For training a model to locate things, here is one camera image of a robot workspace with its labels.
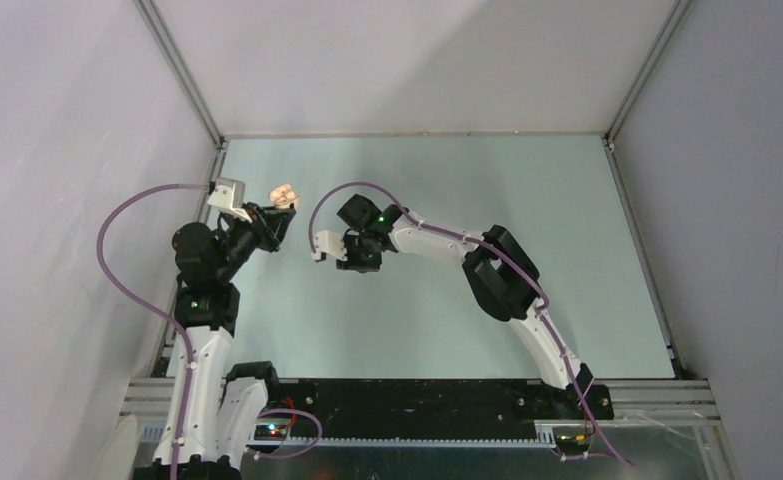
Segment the beige earbud charging case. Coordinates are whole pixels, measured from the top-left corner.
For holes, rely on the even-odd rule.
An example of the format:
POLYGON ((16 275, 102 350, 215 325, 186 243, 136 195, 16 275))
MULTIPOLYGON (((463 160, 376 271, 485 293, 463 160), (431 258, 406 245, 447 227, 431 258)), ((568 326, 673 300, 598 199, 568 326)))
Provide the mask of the beige earbud charging case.
POLYGON ((290 184, 274 187, 269 191, 268 198, 275 209, 297 209, 299 206, 299 194, 290 184))

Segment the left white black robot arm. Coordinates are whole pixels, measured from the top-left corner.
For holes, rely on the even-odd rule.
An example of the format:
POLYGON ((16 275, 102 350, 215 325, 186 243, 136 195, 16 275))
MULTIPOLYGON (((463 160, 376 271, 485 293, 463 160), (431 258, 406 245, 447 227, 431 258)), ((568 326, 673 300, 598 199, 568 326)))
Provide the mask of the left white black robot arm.
POLYGON ((232 279, 253 252, 278 251, 296 206, 248 202, 239 208, 242 217, 220 214, 216 228, 192 222, 174 233, 183 368, 153 460, 134 469, 133 478, 240 478, 256 419, 279 411, 283 390, 269 361, 225 368, 240 303, 232 279))

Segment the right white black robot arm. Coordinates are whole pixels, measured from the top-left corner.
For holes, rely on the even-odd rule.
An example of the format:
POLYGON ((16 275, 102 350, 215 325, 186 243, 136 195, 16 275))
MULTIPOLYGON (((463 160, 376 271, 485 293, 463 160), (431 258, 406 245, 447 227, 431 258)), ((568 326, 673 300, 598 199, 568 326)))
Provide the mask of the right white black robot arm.
POLYGON ((429 223, 397 202, 379 209, 359 194, 337 215, 347 227, 344 232, 323 230, 309 236, 315 261, 332 257, 339 270, 373 273, 384 254, 397 253, 460 268, 478 307, 508 324, 524 345, 555 414, 612 419, 608 388, 559 332, 539 282, 540 271, 508 229, 494 225, 484 232, 454 230, 429 223))

